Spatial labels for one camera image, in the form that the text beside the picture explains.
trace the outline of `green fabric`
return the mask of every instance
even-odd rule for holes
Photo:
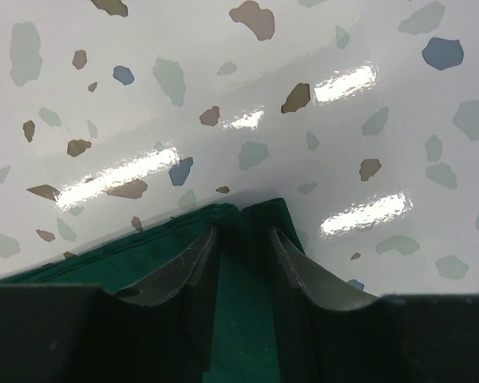
[[[177,256],[213,224],[219,228],[224,250],[212,367],[204,374],[204,382],[279,382],[264,257],[267,231],[278,227],[302,250],[283,199],[242,211],[228,203],[209,205],[79,257],[0,282],[97,282],[115,292]]]

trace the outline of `dark green cloth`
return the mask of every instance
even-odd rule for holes
[[[211,225],[219,228],[223,252],[212,367],[204,374],[204,382],[279,382],[264,254],[268,230],[278,227],[302,250],[283,199],[242,211],[228,203],[209,205],[79,257],[1,282],[97,282],[115,292],[177,256]]]

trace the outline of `dark brown spot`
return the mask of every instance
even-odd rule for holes
[[[378,159],[368,159],[362,161],[360,164],[360,180],[367,181],[370,177],[374,176],[378,170],[382,168],[382,164],[380,164],[380,160]]]
[[[53,240],[55,240],[55,235],[53,235],[53,233],[50,233],[49,231],[44,231],[44,230],[36,230],[35,231],[36,233],[38,233],[38,235],[43,238],[46,242],[51,242]]]
[[[211,109],[208,109],[206,112],[202,113],[199,117],[200,123],[202,125],[215,126],[218,124],[218,119],[220,118],[220,108],[218,106],[213,106]]]
[[[280,111],[282,113],[296,112],[303,108],[311,100],[311,87],[308,84],[299,83],[295,86],[289,96],[287,96],[286,103],[282,105]]]
[[[23,124],[23,132],[27,141],[32,142],[35,133],[35,124],[30,120]]]
[[[259,41],[269,40],[275,33],[275,16],[270,10],[261,10],[259,4],[250,0],[229,12],[234,22],[246,25]]]
[[[142,222],[141,219],[138,217],[133,217],[131,219],[131,224],[133,227],[135,227],[138,231],[142,232],[144,229],[142,228]]]
[[[71,140],[67,144],[67,154],[72,157],[77,157],[91,146],[92,143],[85,140]]]
[[[50,185],[39,185],[34,186],[33,188],[26,189],[28,192],[39,195],[42,198],[51,199],[52,201],[57,202],[58,196],[61,194],[56,188]]]
[[[73,66],[76,69],[82,69],[87,64],[87,52],[84,50],[77,50],[73,57]]]
[[[128,7],[121,0],[90,0],[99,10],[105,11],[110,16],[128,16]]]
[[[219,192],[219,193],[222,193],[222,194],[227,194],[231,191],[231,189],[229,189],[229,187],[227,187],[227,186],[220,186],[215,191]]]
[[[68,252],[68,251],[66,251],[66,252],[64,253],[64,258],[65,258],[65,259],[71,259],[71,258],[74,258],[74,257],[76,257],[76,255],[73,254],[73,253],[70,253],[70,252]]]
[[[114,197],[139,199],[146,190],[147,184],[144,181],[134,179],[121,186],[107,189],[105,193]]]

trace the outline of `terrazzo pattern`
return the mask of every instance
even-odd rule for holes
[[[479,292],[479,4],[4,0],[0,278],[275,197],[352,286]]]

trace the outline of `speckled surface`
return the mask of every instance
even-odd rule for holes
[[[3,0],[0,278],[286,199],[373,294],[479,291],[479,1]]]

